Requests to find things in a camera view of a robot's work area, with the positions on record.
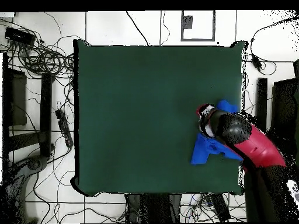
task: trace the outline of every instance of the cable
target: cable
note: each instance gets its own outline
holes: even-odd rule
[[[255,34],[254,34],[254,35],[252,36],[252,38],[251,38],[251,44],[250,44],[250,51],[251,51],[251,54],[254,55],[254,56],[256,56],[256,55],[252,52],[252,43],[253,43],[253,41],[255,40],[255,36],[256,36],[256,34],[257,34],[259,31],[261,31],[261,30],[263,30],[263,29],[267,29],[268,27],[273,27],[273,26],[275,26],[275,25],[277,25],[277,24],[281,24],[281,23],[289,22],[289,21],[293,21],[293,20],[299,20],[299,17],[291,17],[291,18],[287,18],[287,19],[284,19],[284,20],[280,20],[280,21],[278,21],[278,22],[275,22],[274,24],[268,25],[268,26],[263,27],[263,28],[259,29],[258,31],[256,31]],[[256,56],[256,57],[259,58],[260,60],[264,60],[264,61],[267,61],[267,62],[274,62],[274,61],[270,61],[270,60],[263,59],[263,58],[258,57],[258,56]]]
[[[168,31],[168,36],[167,36],[167,39],[166,39],[165,41],[162,42],[161,46],[162,46],[165,42],[168,41],[168,38],[169,38],[169,36],[171,35],[171,32],[169,31],[168,27],[165,26],[165,23],[164,23],[165,13],[166,13],[166,11],[164,11],[164,15],[163,15],[163,21],[162,21],[162,23],[163,23],[164,27],[165,27],[165,28],[167,29],[167,31]]]
[[[147,39],[144,37],[144,35],[141,33],[141,31],[139,30],[139,28],[137,27],[135,21],[132,19],[132,17],[128,14],[128,12],[126,11],[127,16],[131,19],[131,21],[133,22],[134,26],[136,27],[136,29],[138,30],[138,32],[141,34],[141,36],[143,36],[145,42],[147,43],[147,46],[149,46]]]
[[[56,21],[56,19],[53,17],[53,16],[51,16],[54,20],[55,20],[55,22],[56,22],[56,24],[57,24],[57,26],[58,26],[58,28],[59,28],[59,32],[60,32],[60,39],[62,38],[62,35],[61,35],[61,29],[60,29],[60,27],[59,27],[59,25],[58,25],[58,22]]]
[[[37,193],[35,192],[36,184],[37,184],[37,181],[38,181],[38,180],[39,180],[39,173],[37,173],[37,178],[36,178],[35,184],[34,184],[34,186],[33,186],[33,192],[34,192],[35,196],[36,196],[37,198],[39,198],[39,200],[44,201],[44,202],[48,205],[48,207],[49,207],[49,209],[48,209],[47,213],[45,214],[43,220],[41,220],[41,222],[40,222],[40,224],[42,224],[43,221],[44,221],[44,219],[46,218],[46,216],[48,215],[48,213],[49,213],[49,211],[50,211],[50,209],[51,209],[51,205],[50,205],[47,201],[45,201],[44,199],[42,199],[40,196],[38,196]]]
[[[263,75],[265,75],[265,76],[273,75],[273,74],[276,72],[277,65],[276,65],[275,61],[271,61],[271,60],[263,59],[263,58],[261,58],[261,57],[258,57],[257,55],[255,55],[255,54],[252,52],[252,43],[253,43],[254,40],[255,40],[255,36],[256,36],[256,34],[257,34],[259,31],[263,30],[263,29],[267,29],[267,28],[272,27],[272,26],[275,26],[275,25],[277,25],[277,24],[281,24],[281,23],[289,22],[289,21],[294,21],[294,20],[298,20],[298,19],[299,19],[299,17],[291,17],[291,18],[287,18],[287,19],[284,19],[284,20],[280,20],[280,21],[278,21],[278,22],[276,22],[276,23],[274,23],[274,24],[271,24],[271,25],[268,25],[268,26],[266,26],[266,27],[263,27],[263,28],[261,28],[261,29],[259,29],[259,30],[257,30],[257,31],[255,32],[255,34],[254,34],[253,37],[251,38],[251,44],[250,44],[250,51],[251,51],[251,56],[252,56],[251,61],[252,61],[253,65],[255,66],[255,68],[256,68],[261,74],[263,74]],[[262,62],[264,62],[264,64],[265,64],[265,62],[271,62],[271,63],[273,63],[273,64],[275,65],[275,69],[274,69],[274,71],[273,71],[272,73],[270,73],[270,74],[263,73],[262,71],[265,70],[265,68],[266,68],[266,64],[265,64],[265,68],[262,69],[262,64],[261,64],[261,61],[260,61],[260,60],[262,60]]]
[[[92,212],[94,212],[95,214],[97,214],[97,215],[99,215],[99,216],[105,217],[105,218],[107,218],[108,220],[110,220],[111,222],[114,222],[114,223],[120,223],[120,222],[118,222],[117,219],[114,218],[114,217],[108,217],[108,216],[106,216],[106,215],[103,215],[103,214],[101,214],[101,213],[96,212],[94,209],[86,208],[85,210],[82,210],[82,211],[79,211],[79,212],[76,212],[76,213],[69,213],[69,214],[64,215],[64,216],[61,218],[61,220],[59,221],[59,224],[61,224],[61,222],[63,221],[63,219],[64,219],[66,216],[77,215],[77,214],[80,214],[80,213],[82,213],[82,212],[84,212],[84,211],[87,211],[87,210],[92,211]]]

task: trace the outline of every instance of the blue object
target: blue object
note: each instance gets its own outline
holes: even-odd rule
[[[219,101],[217,108],[230,113],[238,112],[238,107],[229,104],[226,100]],[[235,152],[228,149],[225,145],[219,143],[214,138],[206,138],[203,134],[198,133],[197,140],[193,149],[191,164],[199,165],[207,163],[208,156],[210,154],[218,155],[220,153],[224,154],[224,157],[230,159],[243,160]]]

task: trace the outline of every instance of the black frame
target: black frame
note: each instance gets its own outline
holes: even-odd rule
[[[212,38],[184,38],[184,11],[182,10],[182,17],[181,17],[181,33],[180,33],[180,40],[181,41],[215,41],[215,30],[216,30],[216,10],[213,10],[213,35]]]
[[[8,68],[8,55],[4,53],[3,63],[3,143],[5,146],[3,157],[8,159],[10,151],[40,144],[40,155],[49,158],[51,145],[51,120],[52,120],[52,83],[55,77],[50,73],[41,76],[41,101],[40,101],[40,130],[32,133],[9,136],[9,118],[11,94],[11,69]]]

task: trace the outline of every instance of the green tabletop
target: green tabletop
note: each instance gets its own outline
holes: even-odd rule
[[[210,155],[192,166],[190,159],[197,107],[222,99],[240,107],[244,42],[232,48],[77,44],[81,191],[240,192],[239,161]]]

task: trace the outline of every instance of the black wire bundle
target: black wire bundle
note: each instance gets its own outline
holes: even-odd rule
[[[213,208],[213,203],[210,200],[210,197],[208,194],[199,194],[200,197],[198,200],[194,199],[194,195],[192,195],[192,199],[195,200],[195,204],[191,204],[191,203],[187,203],[187,204],[182,204],[180,207],[189,207],[189,209],[187,210],[187,212],[185,214],[182,213],[182,211],[180,211],[180,215],[185,219],[185,223],[189,223],[190,219],[192,218],[194,220],[194,223],[197,222],[208,222],[208,221],[212,221],[213,223],[215,222],[214,220],[218,219],[216,212]],[[243,204],[239,204],[235,198],[235,201],[237,203],[237,206],[230,206],[230,195],[226,195],[223,194],[223,196],[227,199],[227,207],[229,208],[229,211],[233,211],[235,209],[243,209],[244,210],[244,206],[242,206]],[[200,220],[199,218],[205,215],[207,217],[207,219],[204,220]],[[237,222],[245,222],[243,221],[243,219],[246,220],[246,218],[236,218],[234,216],[231,216],[232,219],[236,220]]]

